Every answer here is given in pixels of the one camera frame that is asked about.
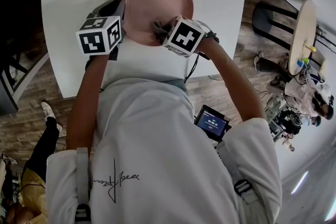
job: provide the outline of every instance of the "strap adjuster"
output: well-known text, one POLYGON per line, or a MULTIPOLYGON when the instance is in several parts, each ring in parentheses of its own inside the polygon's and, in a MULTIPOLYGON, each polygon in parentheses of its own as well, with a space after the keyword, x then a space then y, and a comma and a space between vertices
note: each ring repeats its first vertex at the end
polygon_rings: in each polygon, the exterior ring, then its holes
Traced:
POLYGON ((241 196, 243 193, 249 191, 250 189, 253 189, 251 183, 246 179, 241 179, 237 181, 237 183, 234 186, 236 194, 241 196))
POLYGON ((91 221, 91 210, 88 205, 81 204, 77 207, 75 221, 91 221))

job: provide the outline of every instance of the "white cube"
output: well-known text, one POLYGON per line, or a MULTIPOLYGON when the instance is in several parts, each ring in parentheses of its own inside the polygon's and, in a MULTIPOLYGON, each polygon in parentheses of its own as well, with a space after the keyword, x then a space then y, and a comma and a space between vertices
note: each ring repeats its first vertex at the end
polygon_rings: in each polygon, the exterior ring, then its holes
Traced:
POLYGON ((86 19, 76 36, 85 55, 109 54, 121 40, 120 16, 86 19))
POLYGON ((200 25, 180 15, 162 45, 178 55, 189 57, 194 53, 204 34, 205 31, 200 25))

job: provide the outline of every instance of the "round pink tray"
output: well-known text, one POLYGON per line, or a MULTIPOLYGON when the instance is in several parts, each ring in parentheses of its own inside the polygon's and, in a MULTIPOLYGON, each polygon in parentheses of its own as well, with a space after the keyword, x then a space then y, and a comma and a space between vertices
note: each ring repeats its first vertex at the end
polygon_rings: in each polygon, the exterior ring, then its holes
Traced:
POLYGON ((166 24, 179 14, 192 19, 193 12, 193 0, 126 0, 123 28, 135 42, 159 46, 153 33, 153 22, 158 20, 166 24))

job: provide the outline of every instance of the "device screen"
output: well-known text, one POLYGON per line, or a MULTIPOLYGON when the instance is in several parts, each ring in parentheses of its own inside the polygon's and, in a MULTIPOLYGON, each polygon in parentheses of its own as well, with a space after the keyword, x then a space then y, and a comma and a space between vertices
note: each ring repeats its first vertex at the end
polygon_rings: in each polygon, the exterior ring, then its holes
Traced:
POLYGON ((197 126, 208 130, 217 136, 221 136, 227 123, 227 121, 204 111, 197 123, 197 126))

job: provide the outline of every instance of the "person in yellow shirt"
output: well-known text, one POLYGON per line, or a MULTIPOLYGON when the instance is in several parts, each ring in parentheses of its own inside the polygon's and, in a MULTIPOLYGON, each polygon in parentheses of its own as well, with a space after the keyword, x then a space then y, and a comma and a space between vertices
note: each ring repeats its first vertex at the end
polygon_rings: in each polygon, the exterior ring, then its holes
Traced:
POLYGON ((41 103, 47 128, 37 142, 31 158, 26 162, 21 179, 20 204, 15 204, 6 215, 7 223, 46 224, 46 173, 47 158, 54 153, 62 131, 56 123, 51 106, 41 103))

